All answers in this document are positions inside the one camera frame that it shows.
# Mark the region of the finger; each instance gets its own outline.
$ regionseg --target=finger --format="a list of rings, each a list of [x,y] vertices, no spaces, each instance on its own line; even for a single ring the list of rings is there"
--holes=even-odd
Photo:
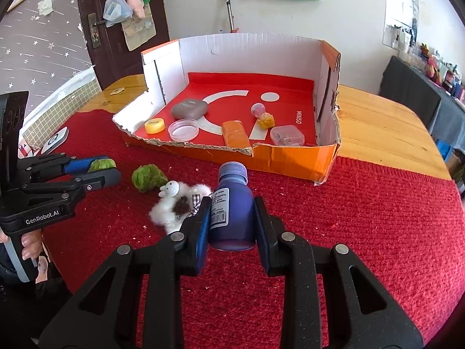
[[[36,241],[22,251],[23,260],[32,258],[33,260],[39,257],[42,252],[42,241]]]
[[[0,228],[0,243],[6,243],[10,238],[6,236]]]
[[[28,232],[21,237],[21,243],[24,248],[37,241],[42,241],[42,231],[39,229],[33,232]]]

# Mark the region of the yellow tape roll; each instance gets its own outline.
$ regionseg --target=yellow tape roll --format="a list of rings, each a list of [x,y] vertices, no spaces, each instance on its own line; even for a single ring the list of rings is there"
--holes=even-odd
[[[162,118],[154,118],[145,122],[147,134],[157,134],[164,130],[164,120]]]

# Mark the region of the orange and silver stick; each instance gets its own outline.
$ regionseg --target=orange and silver stick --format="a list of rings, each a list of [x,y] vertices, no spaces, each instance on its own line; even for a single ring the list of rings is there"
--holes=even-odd
[[[226,6],[228,8],[228,16],[229,16],[229,25],[231,27],[231,32],[234,31],[234,17],[231,10],[231,0],[226,0]]]

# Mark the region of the orange cardboard box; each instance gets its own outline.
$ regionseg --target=orange cardboard box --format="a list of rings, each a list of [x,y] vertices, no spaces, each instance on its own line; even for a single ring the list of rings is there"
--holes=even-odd
[[[148,92],[113,117],[127,144],[248,169],[326,181],[340,147],[336,94],[340,54],[325,41],[279,34],[218,34],[183,38],[142,53]],[[198,136],[172,141],[171,108],[186,98],[209,104],[197,120]],[[250,113],[262,102],[276,126],[292,124],[305,135],[302,147],[274,145]],[[144,123],[162,117],[166,130],[149,135]],[[224,144],[221,125],[240,120],[249,148]]]

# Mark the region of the metal screw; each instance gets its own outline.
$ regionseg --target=metal screw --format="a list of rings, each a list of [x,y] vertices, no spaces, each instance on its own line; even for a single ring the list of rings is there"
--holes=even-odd
[[[349,247],[346,246],[346,244],[338,244],[336,245],[336,252],[338,252],[339,254],[348,254]]]
[[[294,240],[295,240],[295,235],[294,235],[292,232],[284,232],[284,233],[281,235],[281,238],[282,238],[284,241],[294,241]]]
[[[184,234],[182,232],[173,232],[171,234],[171,240],[173,240],[173,241],[184,240]]]
[[[131,247],[127,244],[120,245],[116,252],[118,254],[128,254],[131,251]]]

